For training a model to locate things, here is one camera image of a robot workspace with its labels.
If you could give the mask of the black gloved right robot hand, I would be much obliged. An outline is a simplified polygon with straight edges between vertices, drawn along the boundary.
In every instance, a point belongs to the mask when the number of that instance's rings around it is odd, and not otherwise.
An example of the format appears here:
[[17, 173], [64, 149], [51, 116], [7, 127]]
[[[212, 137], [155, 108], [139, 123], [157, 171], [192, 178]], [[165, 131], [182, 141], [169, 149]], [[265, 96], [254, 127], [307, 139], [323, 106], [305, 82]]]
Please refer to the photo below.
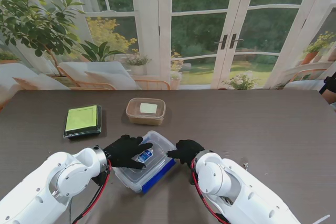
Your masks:
[[194, 140], [179, 140], [176, 143], [176, 149], [168, 151], [167, 156], [173, 159], [179, 159], [181, 164], [187, 164], [190, 168], [192, 160], [199, 152], [204, 150], [204, 147]]

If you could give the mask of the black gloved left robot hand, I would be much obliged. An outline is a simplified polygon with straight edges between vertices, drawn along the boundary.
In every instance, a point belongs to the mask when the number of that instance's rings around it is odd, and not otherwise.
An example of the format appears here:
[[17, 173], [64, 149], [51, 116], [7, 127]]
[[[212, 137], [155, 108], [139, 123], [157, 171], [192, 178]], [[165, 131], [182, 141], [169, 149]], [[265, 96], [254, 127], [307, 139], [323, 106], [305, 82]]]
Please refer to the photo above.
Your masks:
[[112, 167], [143, 169], [145, 165], [133, 160], [133, 157], [152, 148], [152, 143], [142, 143], [143, 137], [123, 135], [103, 149]]

